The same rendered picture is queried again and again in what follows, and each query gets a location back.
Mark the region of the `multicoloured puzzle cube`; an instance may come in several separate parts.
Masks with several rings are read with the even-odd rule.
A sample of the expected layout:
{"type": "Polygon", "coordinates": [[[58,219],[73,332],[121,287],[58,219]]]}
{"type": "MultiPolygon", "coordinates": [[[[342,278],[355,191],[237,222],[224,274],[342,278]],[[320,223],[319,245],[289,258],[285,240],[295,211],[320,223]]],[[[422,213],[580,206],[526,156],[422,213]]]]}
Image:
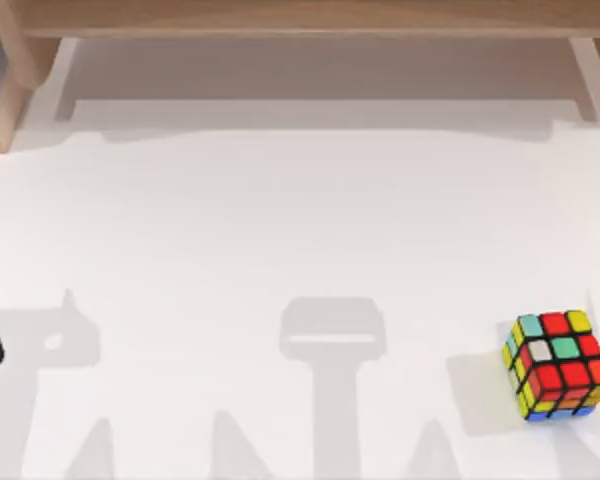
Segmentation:
{"type": "Polygon", "coordinates": [[[518,316],[501,355],[527,422],[589,416],[600,403],[600,343],[582,310],[518,316]]]}

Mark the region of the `wooden cupboard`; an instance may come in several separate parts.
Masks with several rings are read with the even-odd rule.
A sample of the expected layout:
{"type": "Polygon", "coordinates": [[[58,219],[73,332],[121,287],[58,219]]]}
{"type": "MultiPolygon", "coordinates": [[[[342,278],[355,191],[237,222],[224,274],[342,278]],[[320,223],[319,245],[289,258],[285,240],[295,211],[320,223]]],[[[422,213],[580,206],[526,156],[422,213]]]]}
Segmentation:
{"type": "Polygon", "coordinates": [[[9,150],[26,104],[49,76],[60,41],[27,32],[37,0],[0,0],[0,153],[9,150]]]}

